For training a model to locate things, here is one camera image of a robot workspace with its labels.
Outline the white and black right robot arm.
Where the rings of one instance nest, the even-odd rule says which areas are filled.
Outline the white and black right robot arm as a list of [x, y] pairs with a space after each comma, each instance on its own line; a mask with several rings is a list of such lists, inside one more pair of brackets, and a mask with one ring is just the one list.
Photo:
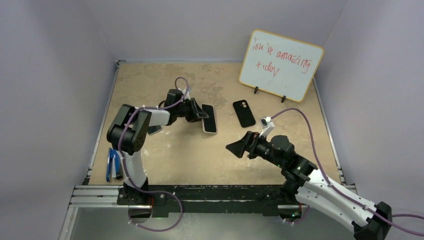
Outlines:
[[384, 240], [390, 230], [392, 209], [385, 202], [374, 203], [330, 179], [316, 164], [299, 155], [285, 135], [270, 141], [248, 131], [242, 139], [226, 145], [233, 155], [261, 157], [281, 168], [286, 179], [280, 189], [282, 200], [306, 204], [338, 221], [356, 240]]

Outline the black phone case with camera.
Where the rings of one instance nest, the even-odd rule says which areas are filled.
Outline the black phone case with camera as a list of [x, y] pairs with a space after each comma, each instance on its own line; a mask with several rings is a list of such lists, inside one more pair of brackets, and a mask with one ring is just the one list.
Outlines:
[[245, 99], [233, 102], [232, 106], [242, 128], [251, 127], [256, 124], [254, 115]]

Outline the black phone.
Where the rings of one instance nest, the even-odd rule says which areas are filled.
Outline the black phone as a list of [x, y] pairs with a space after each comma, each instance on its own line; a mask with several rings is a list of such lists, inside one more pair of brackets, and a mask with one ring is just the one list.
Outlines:
[[149, 126], [147, 130], [147, 134], [151, 136], [161, 131], [162, 131], [162, 126], [160, 125]]

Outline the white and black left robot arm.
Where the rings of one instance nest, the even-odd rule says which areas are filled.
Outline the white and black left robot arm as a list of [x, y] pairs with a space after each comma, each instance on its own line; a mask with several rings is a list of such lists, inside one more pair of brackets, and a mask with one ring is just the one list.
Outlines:
[[149, 129], [170, 126], [178, 118], [193, 123], [211, 117], [211, 114], [205, 112], [194, 98], [189, 97], [187, 89], [170, 89], [166, 99], [156, 107], [123, 104], [106, 134], [106, 139], [112, 148], [120, 153], [124, 178], [121, 199], [132, 200], [142, 205], [152, 195], [141, 156], [141, 149]]

